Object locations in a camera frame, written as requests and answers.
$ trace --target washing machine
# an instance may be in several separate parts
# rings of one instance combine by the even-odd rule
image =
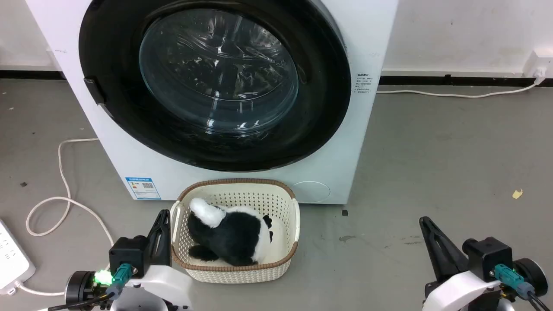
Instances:
[[[397,0],[27,0],[138,200],[266,178],[345,204]]]

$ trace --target brown basket rim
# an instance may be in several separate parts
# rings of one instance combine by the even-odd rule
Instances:
[[[268,184],[268,185],[275,185],[283,188],[286,190],[286,192],[290,195],[292,199],[295,199],[296,196],[294,195],[294,192],[290,187],[285,185],[284,183],[281,183],[277,180],[272,179],[257,179],[257,178],[229,178],[229,179],[215,179],[215,180],[208,180],[205,182],[199,182],[195,183],[188,188],[186,188],[178,198],[178,201],[182,201],[182,199],[187,195],[190,191],[202,187],[202,186],[209,186],[209,185],[224,185],[224,184]],[[276,268],[279,266],[282,266],[283,264],[287,263],[292,256],[295,254],[296,250],[298,249],[298,242],[295,241],[292,245],[292,249],[284,258],[282,258],[279,261],[272,262],[272,263],[265,263],[263,265],[254,265],[254,266],[240,266],[240,267],[212,267],[212,266],[198,266],[198,265],[191,265],[189,263],[186,263],[182,261],[179,256],[177,255],[175,248],[173,245],[171,245],[171,254],[173,256],[173,260],[182,268],[188,269],[188,270],[197,270],[197,271],[211,271],[211,272],[238,272],[238,271],[255,271],[255,270],[263,270],[263,269],[271,269]]]

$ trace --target white woven basket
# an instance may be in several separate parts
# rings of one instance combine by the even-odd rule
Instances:
[[[233,267],[222,262],[207,263],[190,258],[193,242],[186,222],[192,198],[210,204],[250,206],[273,219],[273,242],[267,260],[255,266]],[[300,237],[300,209],[290,188],[269,179],[219,179],[194,184],[184,190],[171,208],[173,260],[194,279],[208,283],[257,283],[281,277],[290,266]]]

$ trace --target teal connector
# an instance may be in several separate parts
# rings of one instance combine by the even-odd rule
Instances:
[[[524,278],[520,274],[502,263],[495,266],[494,276],[501,283],[513,288],[523,299],[529,299],[528,292],[534,293],[534,286],[532,284],[524,281]]]
[[[112,283],[106,290],[106,294],[113,293],[113,296],[110,298],[111,300],[119,298],[119,295],[121,295],[121,292],[123,291],[123,287],[131,279],[132,275],[133,266],[128,263],[124,263],[117,268],[115,275],[112,278]]]

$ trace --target washing machine door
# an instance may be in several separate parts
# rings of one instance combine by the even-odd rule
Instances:
[[[310,155],[351,93],[337,29],[310,0],[97,0],[85,83],[127,133],[197,167],[255,171]]]

